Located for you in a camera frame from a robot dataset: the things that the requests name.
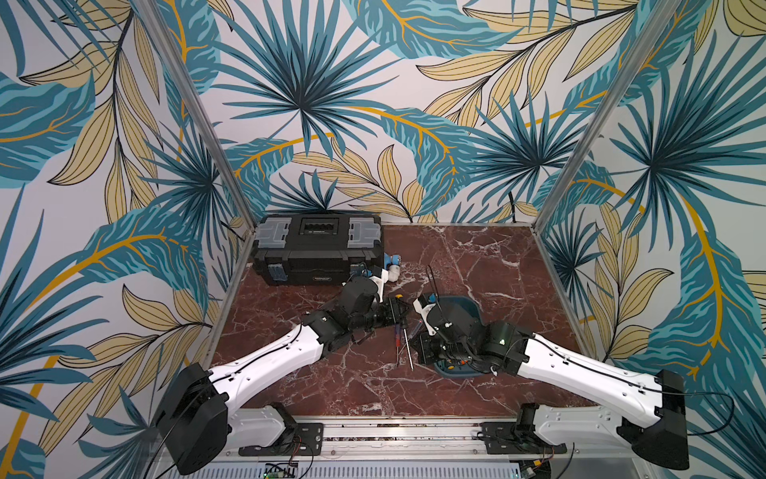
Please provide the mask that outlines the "grey clear screwdriver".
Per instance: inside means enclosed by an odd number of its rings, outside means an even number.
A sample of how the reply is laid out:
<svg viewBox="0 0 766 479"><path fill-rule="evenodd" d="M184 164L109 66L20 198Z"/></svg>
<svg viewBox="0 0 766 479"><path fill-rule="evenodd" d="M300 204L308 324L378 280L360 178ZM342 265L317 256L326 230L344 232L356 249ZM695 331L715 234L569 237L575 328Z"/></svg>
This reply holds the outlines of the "grey clear screwdriver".
<svg viewBox="0 0 766 479"><path fill-rule="evenodd" d="M408 364L409 364L410 370L414 371L414 363L413 363L413 359L412 359L412 352L411 352L411 347L410 347L410 342L409 342L409 334L408 334L408 331L407 331L407 327L402 327L402 335L403 335L403 338L404 338L404 348L405 348L405 351L406 351L406 356L407 356Z"/></svg>

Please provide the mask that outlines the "blue red screwdriver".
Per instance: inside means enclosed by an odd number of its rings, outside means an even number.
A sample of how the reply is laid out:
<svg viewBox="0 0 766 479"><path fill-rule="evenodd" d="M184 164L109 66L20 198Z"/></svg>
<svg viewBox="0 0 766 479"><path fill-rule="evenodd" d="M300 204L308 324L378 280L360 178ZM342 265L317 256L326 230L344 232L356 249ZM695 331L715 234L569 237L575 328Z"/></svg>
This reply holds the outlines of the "blue red screwdriver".
<svg viewBox="0 0 766 479"><path fill-rule="evenodd" d="M394 327L394 340L395 340L395 366L399 367L406 362L407 357L407 344L406 344L406 331L402 325L395 325Z"/></svg>

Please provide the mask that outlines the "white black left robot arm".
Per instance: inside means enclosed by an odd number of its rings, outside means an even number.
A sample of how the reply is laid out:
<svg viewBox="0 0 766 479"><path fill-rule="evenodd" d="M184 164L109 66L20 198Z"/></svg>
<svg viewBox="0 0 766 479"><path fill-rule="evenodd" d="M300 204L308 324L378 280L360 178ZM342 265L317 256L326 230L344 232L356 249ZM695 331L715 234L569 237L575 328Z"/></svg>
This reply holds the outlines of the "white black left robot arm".
<svg viewBox="0 0 766 479"><path fill-rule="evenodd" d="M287 430L287 415L269 406L261 421L238 419L247 401L353 343L356 331L370 335L384 327L404 327L411 307L397 295L385 297L385 283L381 277L355 277L272 343L212 369L194 363L181 370L153 419L160 447L172 457L177 473L193 474L213 462L235 433L254 434L259 446L273 445Z"/></svg>

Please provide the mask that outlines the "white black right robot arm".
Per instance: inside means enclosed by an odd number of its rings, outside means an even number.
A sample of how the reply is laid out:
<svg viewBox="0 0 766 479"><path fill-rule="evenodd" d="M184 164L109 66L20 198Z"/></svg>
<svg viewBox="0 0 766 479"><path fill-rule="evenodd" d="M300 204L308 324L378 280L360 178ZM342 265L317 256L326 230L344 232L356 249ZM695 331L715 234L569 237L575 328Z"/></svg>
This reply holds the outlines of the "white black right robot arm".
<svg viewBox="0 0 766 479"><path fill-rule="evenodd" d="M413 340L423 365L466 367L554 385L592 401L566 412L526 405L513 432L538 447L566 443L630 449L656 466L690 467L683 378L662 369L630 371L566 349L504 321L483 323L463 305L416 299L422 331Z"/></svg>

